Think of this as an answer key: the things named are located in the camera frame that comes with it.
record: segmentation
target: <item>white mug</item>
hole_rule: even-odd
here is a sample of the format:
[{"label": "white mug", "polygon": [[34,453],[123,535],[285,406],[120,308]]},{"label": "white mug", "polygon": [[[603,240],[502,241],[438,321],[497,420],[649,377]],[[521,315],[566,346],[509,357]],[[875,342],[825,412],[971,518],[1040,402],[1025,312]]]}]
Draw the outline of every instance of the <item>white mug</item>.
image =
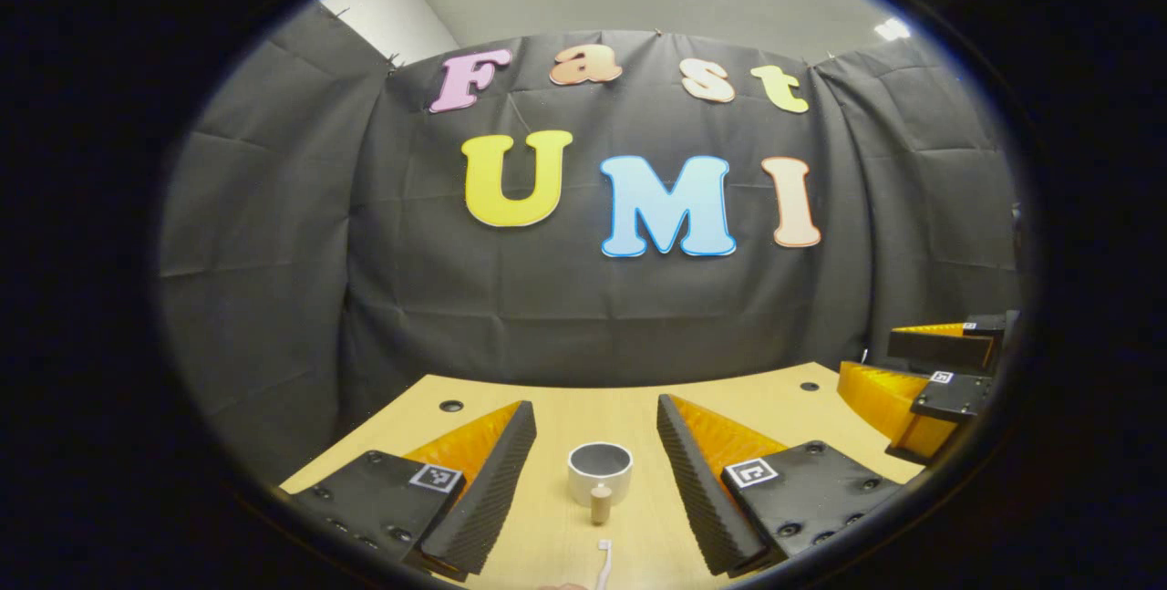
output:
[{"label": "white mug", "polygon": [[580,506],[591,506],[592,490],[600,486],[612,490],[615,506],[628,494],[631,478],[633,454],[623,445],[589,442],[567,454],[567,490]]}]

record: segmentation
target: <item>white toothbrush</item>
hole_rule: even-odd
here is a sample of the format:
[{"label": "white toothbrush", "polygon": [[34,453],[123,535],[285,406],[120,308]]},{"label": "white toothbrush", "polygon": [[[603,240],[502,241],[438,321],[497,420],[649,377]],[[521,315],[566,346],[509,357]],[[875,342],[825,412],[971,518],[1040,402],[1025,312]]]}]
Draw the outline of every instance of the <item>white toothbrush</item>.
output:
[{"label": "white toothbrush", "polygon": [[605,585],[608,585],[608,573],[612,571],[612,540],[601,540],[600,548],[608,552],[608,559],[603,561],[603,569],[600,570],[600,578],[596,578],[595,590],[605,590]]}]

